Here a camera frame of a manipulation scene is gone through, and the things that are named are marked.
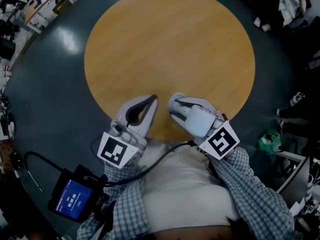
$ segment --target small screen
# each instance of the small screen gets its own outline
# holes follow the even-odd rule
[[[69,179],[55,210],[63,215],[78,219],[91,193],[92,189]]]

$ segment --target person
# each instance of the person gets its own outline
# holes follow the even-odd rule
[[[152,165],[167,149],[152,143],[139,162],[122,169],[105,163],[108,180],[131,178]],[[144,178],[104,191],[110,200],[101,213],[114,205],[111,230],[91,215],[78,240],[283,240],[294,234],[285,201],[254,176],[241,147],[217,160],[181,146]]]
[[[297,12],[305,15],[306,7],[306,0],[260,0],[254,25],[262,26],[264,32],[279,30],[292,22]]]
[[[6,3],[4,1],[0,2],[0,19],[4,22],[11,22],[17,25],[19,28],[23,28],[26,31],[30,29],[25,25],[25,14],[20,9],[21,5],[16,3],[15,5]]]
[[[276,115],[283,119],[301,118],[309,121],[306,124],[286,122],[281,120],[279,127],[282,134],[289,133],[309,140],[320,140],[319,124],[314,113],[314,104],[302,99],[298,104],[285,109],[277,109]]]

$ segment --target round wooden table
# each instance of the round wooden table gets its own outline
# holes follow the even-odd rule
[[[191,136],[170,118],[169,98],[205,98],[230,120],[252,89],[255,57],[241,23],[216,0],[120,0],[94,26],[84,70],[113,119],[123,103],[156,94],[148,136],[173,141]]]

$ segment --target green bag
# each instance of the green bag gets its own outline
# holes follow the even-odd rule
[[[265,133],[258,139],[259,149],[269,153],[281,152],[281,141],[279,133]]]

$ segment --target white shirt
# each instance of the white shirt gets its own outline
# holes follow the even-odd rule
[[[5,13],[1,12],[0,17],[2,20],[4,20],[5,22],[7,22],[8,18],[11,16],[12,12],[15,10],[15,6],[12,4],[7,4],[5,6]],[[13,15],[10,19],[11,22],[13,22],[15,19],[17,19],[19,17],[21,13],[21,10],[18,10],[15,15]]]
[[[288,25],[296,17],[297,10],[299,9],[299,0],[279,0],[279,8],[283,16],[283,26]],[[304,12],[306,11],[307,2],[306,0],[301,0],[302,8]]]
[[[164,152],[164,145],[148,148],[139,165],[152,165]],[[142,200],[150,233],[226,226],[227,218],[239,218],[230,192],[211,174],[208,164],[203,154],[183,146],[147,174]]]

